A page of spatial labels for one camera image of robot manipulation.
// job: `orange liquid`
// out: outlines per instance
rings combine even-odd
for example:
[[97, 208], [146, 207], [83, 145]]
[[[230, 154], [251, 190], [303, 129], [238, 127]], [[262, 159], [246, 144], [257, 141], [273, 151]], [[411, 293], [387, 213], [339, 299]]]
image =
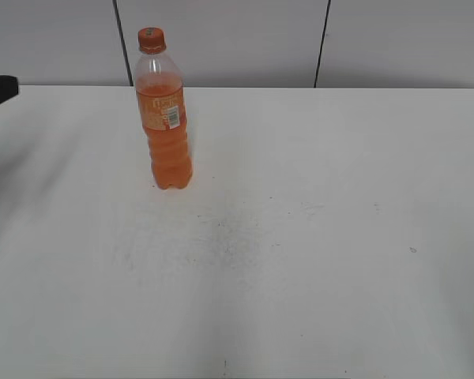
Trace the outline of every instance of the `orange liquid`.
[[[148, 78], [139, 78], [137, 92], [145, 97], [143, 101], [170, 96], [182, 87], [181, 79], [174, 75], [162, 75], [161, 81], [148, 83]], [[143, 129], [148, 137], [151, 169], [156, 183], [161, 189], [170, 186], [184, 188], [193, 174], [191, 158], [188, 151], [188, 135], [186, 133], [186, 117], [180, 118], [180, 126], [170, 130]]]

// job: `bottle base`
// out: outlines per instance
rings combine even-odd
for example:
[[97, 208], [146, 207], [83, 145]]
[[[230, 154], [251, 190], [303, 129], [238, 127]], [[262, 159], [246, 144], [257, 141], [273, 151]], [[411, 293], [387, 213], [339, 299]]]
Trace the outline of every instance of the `bottle base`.
[[174, 187], [178, 190], [186, 188], [190, 183], [191, 177], [193, 176], [193, 170], [190, 167], [188, 172], [186, 170], [174, 169], [169, 170], [170, 172], [159, 172], [154, 165], [151, 166], [152, 176], [154, 177], [158, 188], [161, 190], [166, 190], [168, 188]]

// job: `orange bottle cap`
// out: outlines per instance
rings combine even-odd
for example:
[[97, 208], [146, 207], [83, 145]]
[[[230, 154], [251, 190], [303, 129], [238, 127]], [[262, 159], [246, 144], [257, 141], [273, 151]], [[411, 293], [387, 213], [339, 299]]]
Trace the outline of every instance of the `orange bottle cap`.
[[164, 31], [160, 28], [143, 28], [139, 31], [139, 50], [146, 54], [158, 54], [167, 48]]

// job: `bottle label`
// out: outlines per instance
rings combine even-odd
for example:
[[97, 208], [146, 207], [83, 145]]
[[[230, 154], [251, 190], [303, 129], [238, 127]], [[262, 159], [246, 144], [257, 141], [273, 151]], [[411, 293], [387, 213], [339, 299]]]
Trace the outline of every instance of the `bottle label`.
[[153, 97], [137, 92], [142, 125], [153, 130], [170, 130], [186, 122], [182, 87], [168, 96]]

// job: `orange soda bottle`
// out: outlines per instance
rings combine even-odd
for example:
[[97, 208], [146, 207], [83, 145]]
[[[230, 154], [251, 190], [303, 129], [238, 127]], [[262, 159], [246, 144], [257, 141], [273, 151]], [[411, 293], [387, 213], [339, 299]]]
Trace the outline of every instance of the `orange soda bottle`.
[[144, 28], [138, 39], [143, 54], [135, 66], [135, 91], [148, 137], [152, 173], [161, 189], [184, 188], [193, 170], [181, 72], [165, 52], [160, 28]]

